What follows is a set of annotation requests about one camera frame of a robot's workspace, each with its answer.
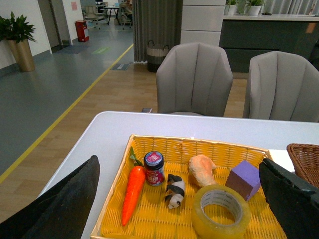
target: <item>wicker tray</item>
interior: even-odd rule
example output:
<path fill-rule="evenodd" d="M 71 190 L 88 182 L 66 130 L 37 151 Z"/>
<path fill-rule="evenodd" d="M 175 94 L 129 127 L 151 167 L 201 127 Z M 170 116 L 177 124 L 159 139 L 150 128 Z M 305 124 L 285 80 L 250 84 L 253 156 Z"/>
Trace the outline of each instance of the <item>wicker tray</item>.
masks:
<path fill-rule="evenodd" d="M 121 226 L 121 212 L 126 191 L 127 178 L 133 167 L 130 148 L 133 147 L 138 159 L 152 150 L 163 154 L 164 173 L 181 176 L 185 181 L 185 198 L 177 209 L 169 210 L 166 195 L 166 183 L 158 187 L 145 183 L 141 199 L 126 227 Z M 225 185 L 230 170 L 242 160 L 255 167 L 263 158 L 271 158 L 269 151 L 244 145 L 175 137 L 154 137 L 132 135 L 127 144 L 119 171 L 91 233 L 92 239 L 196 239 L 197 235 L 191 223 L 190 212 L 194 195 L 199 187 L 188 173 L 188 161 L 197 154 L 205 154 L 214 160 L 216 181 Z M 262 189 L 248 202 L 252 219 L 245 239 L 285 239 L 287 238 L 275 216 L 266 203 Z M 215 221 L 229 224 L 231 216 L 221 207 L 206 207 L 205 212 Z"/>
<path fill-rule="evenodd" d="M 319 145 L 291 143 L 287 151 L 296 175 L 319 188 Z"/>

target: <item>yellow floor line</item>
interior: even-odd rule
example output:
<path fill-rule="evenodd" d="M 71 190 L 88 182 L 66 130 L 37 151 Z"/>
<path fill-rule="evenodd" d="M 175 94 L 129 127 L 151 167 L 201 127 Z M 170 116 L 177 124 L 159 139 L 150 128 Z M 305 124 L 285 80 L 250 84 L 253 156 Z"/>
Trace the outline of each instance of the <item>yellow floor line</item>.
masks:
<path fill-rule="evenodd" d="M 95 86 L 96 83 L 98 83 L 132 47 L 133 44 L 121 56 L 119 56 L 119 58 L 116 59 L 116 61 L 105 72 L 103 72 L 102 75 L 100 75 L 99 78 L 96 79 L 89 88 L 87 88 L 86 91 L 81 94 L 80 97 L 77 98 L 76 101 L 73 102 L 73 104 L 65 112 L 63 112 L 63 114 L 60 115 L 60 117 L 0 176 L 0 183 L 2 183 L 15 168 L 17 168 L 17 166 L 34 150 L 34 148 L 38 146 L 38 144 L 58 125 L 58 123 L 80 102 L 80 100 L 83 99 L 93 86 Z"/>

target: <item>panda figurine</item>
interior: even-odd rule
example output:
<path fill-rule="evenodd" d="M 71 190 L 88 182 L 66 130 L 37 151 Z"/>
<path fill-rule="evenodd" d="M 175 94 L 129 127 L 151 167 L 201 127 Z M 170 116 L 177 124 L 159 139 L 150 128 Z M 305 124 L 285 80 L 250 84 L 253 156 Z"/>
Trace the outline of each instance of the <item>panda figurine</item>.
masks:
<path fill-rule="evenodd" d="M 165 196 L 165 201 L 169 200 L 168 208 L 177 208 L 185 197 L 185 183 L 184 180 L 172 174 L 168 174 L 166 191 L 170 192 Z"/>

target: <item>small jar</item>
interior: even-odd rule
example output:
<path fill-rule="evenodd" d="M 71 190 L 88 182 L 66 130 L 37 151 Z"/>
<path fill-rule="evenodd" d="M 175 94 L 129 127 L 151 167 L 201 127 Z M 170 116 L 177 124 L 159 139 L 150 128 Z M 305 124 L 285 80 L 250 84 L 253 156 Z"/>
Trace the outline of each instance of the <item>small jar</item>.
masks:
<path fill-rule="evenodd" d="M 164 157 L 160 152 L 151 151 L 144 157 L 146 180 L 152 186 L 158 186 L 164 181 Z"/>

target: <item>door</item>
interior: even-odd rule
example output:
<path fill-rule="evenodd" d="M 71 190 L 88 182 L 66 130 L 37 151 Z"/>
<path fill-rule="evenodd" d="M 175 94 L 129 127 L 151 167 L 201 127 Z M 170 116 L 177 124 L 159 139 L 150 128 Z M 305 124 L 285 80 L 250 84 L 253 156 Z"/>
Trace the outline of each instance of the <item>door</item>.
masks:
<path fill-rule="evenodd" d="M 61 45 L 59 31 L 57 29 L 55 17 L 52 11 L 50 0 L 38 0 L 46 34 L 48 36 L 51 49 Z"/>

